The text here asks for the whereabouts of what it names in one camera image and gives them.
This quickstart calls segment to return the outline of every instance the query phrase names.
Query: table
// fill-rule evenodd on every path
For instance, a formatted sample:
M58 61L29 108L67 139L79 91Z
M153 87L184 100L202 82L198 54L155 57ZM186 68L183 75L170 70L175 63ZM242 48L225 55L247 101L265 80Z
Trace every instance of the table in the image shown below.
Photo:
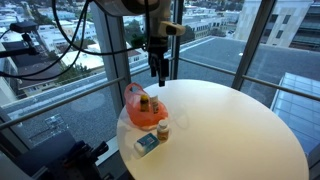
M165 87L145 90L166 105L170 133L167 142L139 158L133 144L148 132L136 128L122 110L117 141L135 179L309 179L292 131L250 96L198 80L167 81Z

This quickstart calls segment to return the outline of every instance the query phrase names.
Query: small jar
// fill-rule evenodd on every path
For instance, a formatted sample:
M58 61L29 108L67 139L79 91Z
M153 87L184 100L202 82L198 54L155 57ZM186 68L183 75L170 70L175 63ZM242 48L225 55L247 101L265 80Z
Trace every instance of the small jar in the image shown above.
M161 120L157 126L157 138L160 141L166 141L169 138L169 126L167 120Z
M149 112L149 98L146 94L142 94L140 97L140 111Z

